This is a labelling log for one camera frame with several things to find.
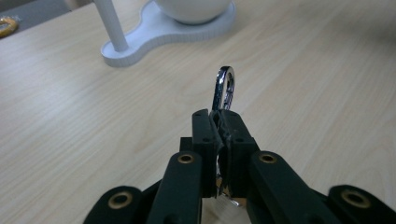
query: white stand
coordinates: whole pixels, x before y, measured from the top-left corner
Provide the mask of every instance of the white stand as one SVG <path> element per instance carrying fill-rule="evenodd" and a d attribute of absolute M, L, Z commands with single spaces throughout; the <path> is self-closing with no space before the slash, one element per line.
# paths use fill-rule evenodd
<path fill-rule="evenodd" d="M 235 18 L 235 6 L 231 3 L 213 21 L 186 25 L 166 16 L 155 2 L 148 1 L 140 12 L 140 23 L 124 36 L 112 2 L 95 0 L 95 4 L 111 40 L 102 46 L 102 55 L 112 67 L 137 63 L 160 45 L 201 41 L 222 35 L 232 27 Z"/>

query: white cup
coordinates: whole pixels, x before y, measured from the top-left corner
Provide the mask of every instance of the white cup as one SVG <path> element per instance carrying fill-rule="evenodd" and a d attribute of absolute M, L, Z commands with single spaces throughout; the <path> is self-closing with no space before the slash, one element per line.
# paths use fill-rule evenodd
<path fill-rule="evenodd" d="M 220 15 L 232 0 L 155 0 L 167 16 L 186 24 L 199 24 Z"/>

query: shiny metal object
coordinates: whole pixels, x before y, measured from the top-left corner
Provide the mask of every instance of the shiny metal object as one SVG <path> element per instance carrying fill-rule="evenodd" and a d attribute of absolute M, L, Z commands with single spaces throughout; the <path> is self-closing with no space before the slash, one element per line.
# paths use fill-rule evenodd
<path fill-rule="evenodd" d="M 231 66 L 222 66 L 216 79 L 212 110 L 230 109 L 231 102 L 233 101 L 234 86 L 235 77 L 233 74 L 233 68 Z"/>

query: white pole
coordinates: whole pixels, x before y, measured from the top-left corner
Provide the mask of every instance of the white pole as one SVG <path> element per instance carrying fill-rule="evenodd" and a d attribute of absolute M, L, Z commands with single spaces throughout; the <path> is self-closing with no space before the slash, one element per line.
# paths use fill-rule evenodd
<path fill-rule="evenodd" d="M 111 0 L 94 0 L 103 24 L 106 27 L 108 36 L 114 46 L 114 50 L 122 52 L 128 49 L 124 33 L 121 29 L 120 21 Z"/>

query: wooden table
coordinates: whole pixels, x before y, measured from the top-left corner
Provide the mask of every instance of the wooden table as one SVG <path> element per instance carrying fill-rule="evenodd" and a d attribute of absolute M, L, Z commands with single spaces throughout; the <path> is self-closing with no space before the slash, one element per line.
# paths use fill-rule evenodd
<path fill-rule="evenodd" d="M 125 31 L 145 1 L 114 0 Z M 0 40 L 0 220 L 81 223 L 107 190 L 163 176 L 215 76 L 261 150 L 313 189 L 349 184 L 396 209 L 396 4 L 236 0 L 233 29 L 107 66 L 94 5 Z M 205 200 L 203 223 L 248 223 Z"/>

